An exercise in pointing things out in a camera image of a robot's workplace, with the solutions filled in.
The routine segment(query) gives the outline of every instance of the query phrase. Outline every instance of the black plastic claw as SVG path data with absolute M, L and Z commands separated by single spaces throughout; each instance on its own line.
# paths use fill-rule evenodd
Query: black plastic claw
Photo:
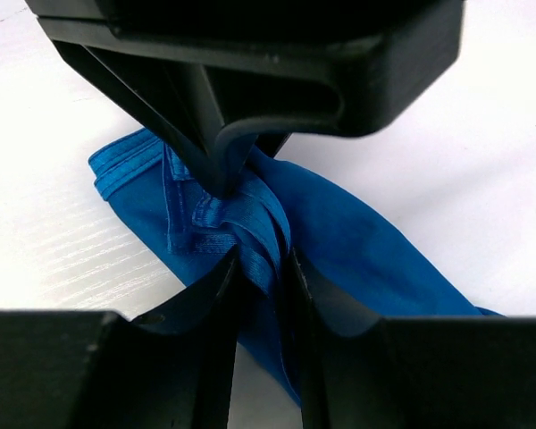
M 290 262 L 305 429 L 536 429 L 536 318 L 382 317 Z
M 231 251 L 127 322 L 0 313 L 0 429 L 224 429 L 246 285 Z
M 463 16 L 463 0 L 28 4 L 64 60 L 216 197 L 256 139 L 273 155 L 291 132 L 387 126 L 456 60 Z

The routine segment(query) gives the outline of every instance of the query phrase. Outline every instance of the white surface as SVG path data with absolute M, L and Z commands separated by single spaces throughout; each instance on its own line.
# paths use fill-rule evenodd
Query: white surface
M 138 128 L 66 66 L 21 0 L 0 0 L 0 308 L 116 308 L 179 282 L 113 215 L 87 158 Z M 475 304 L 536 315 L 536 0 L 470 0 L 462 54 L 367 139 L 294 136 L 281 158 L 390 219 Z M 299 428 L 248 354 L 230 426 Z

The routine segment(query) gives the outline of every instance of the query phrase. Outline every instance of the fabric fold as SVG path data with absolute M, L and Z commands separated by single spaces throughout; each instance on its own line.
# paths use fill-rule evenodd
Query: fabric fold
M 382 315 L 483 315 L 388 221 L 345 190 L 254 148 L 233 195 L 207 194 L 160 139 L 140 130 L 91 156 L 114 212 L 189 286 L 239 245 L 247 297 L 239 341 L 296 401 L 274 288 L 291 247 Z

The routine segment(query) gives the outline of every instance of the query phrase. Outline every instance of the folded fabric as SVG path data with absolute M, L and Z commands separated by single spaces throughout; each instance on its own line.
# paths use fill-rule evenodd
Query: folded fabric
M 485 315 L 388 221 L 324 178 L 254 148 L 234 194 L 213 198 L 159 138 L 137 131 L 89 159 L 115 213 L 187 286 L 235 244 L 257 293 L 240 343 L 289 394 L 296 368 L 282 356 L 274 288 L 292 246 L 382 315 Z

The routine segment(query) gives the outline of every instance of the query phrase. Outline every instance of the wood grain texture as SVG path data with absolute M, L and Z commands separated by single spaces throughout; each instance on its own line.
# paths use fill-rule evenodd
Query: wood grain texture
M 139 126 L 0 0 L 0 308 L 133 317 L 178 280 L 93 188 L 87 159 Z M 293 136 L 280 157 L 390 219 L 476 304 L 536 315 L 536 0 L 466 2 L 458 62 L 368 139 Z M 231 427 L 299 428 L 295 405 L 237 355 Z

